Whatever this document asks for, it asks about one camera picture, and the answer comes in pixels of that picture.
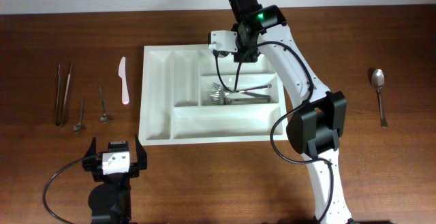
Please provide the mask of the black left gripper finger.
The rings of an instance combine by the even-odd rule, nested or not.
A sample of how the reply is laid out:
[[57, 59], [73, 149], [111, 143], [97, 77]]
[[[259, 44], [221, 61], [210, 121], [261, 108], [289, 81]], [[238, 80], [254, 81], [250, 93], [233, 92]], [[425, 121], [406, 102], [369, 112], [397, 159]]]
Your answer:
[[136, 143], [136, 155], [137, 155], [137, 163], [139, 165], [146, 165], [147, 164], [147, 153], [141, 145], [138, 135], [135, 135], [135, 143]]
[[97, 153], [96, 153], [96, 137], [93, 137], [91, 140], [91, 144], [87, 150], [87, 152], [85, 153], [85, 157], [87, 159], [94, 159], [96, 158]]

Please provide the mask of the metal tweezers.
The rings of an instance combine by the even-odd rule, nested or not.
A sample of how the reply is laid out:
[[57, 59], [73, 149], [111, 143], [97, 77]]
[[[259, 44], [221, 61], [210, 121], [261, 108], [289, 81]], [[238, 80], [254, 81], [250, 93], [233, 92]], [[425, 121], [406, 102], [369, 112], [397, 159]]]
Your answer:
[[56, 100], [56, 110], [55, 110], [55, 125], [57, 127], [62, 127], [65, 122], [66, 115], [66, 105], [69, 95], [69, 86], [71, 82], [72, 75], [72, 63], [69, 64], [69, 69], [67, 73], [67, 78], [65, 79], [65, 85], [61, 86], [61, 65], [58, 64], [57, 72], [57, 100]]

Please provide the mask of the pink plastic knife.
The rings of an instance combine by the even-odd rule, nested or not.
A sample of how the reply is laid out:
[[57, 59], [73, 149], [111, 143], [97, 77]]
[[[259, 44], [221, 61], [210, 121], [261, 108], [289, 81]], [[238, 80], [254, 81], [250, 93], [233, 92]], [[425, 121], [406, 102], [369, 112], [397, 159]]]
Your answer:
[[127, 105], [130, 102], [129, 92], [127, 88], [127, 78], [126, 78], [126, 58], [122, 57], [119, 63], [118, 75], [121, 79], [121, 101], [122, 104]]

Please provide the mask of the large metal spoon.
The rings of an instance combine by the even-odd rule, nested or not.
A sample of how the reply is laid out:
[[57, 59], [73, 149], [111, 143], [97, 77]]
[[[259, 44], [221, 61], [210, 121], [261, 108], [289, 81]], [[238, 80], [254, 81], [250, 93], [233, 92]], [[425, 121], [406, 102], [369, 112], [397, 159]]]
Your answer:
[[382, 95], [381, 95], [381, 89], [384, 87], [385, 78], [384, 78], [384, 73], [381, 69], [375, 69], [373, 71], [371, 75], [371, 84], [373, 88], [376, 90], [378, 96], [381, 127], [387, 128], [388, 123], [386, 120], [386, 115], [384, 112], [384, 106], [383, 106]]

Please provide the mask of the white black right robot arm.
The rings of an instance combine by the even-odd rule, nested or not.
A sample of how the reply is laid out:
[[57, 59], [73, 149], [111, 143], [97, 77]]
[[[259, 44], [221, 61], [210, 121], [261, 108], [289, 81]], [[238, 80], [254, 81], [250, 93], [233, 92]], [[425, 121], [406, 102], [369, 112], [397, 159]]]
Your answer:
[[236, 23], [208, 44], [145, 46], [144, 145], [288, 140], [320, 223], [351, 223], [339, 173], [347, 102], [311, 70], [276, 5], [229, 0]]

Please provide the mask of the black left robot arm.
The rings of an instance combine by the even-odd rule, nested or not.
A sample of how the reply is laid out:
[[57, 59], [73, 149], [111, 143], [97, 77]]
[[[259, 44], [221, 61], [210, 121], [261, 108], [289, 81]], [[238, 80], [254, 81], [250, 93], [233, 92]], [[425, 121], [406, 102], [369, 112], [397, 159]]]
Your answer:
[[93, 138], [82, 167], [98, 185], [91, 191], [88, 205], [92, 223], [129, 223], [131, 220], [130, 180], [147, 168], [147, 153], [135, 137], [137, 161], [130, 161], [127, 141], [109, 142], [108, 150], [98, 153]]

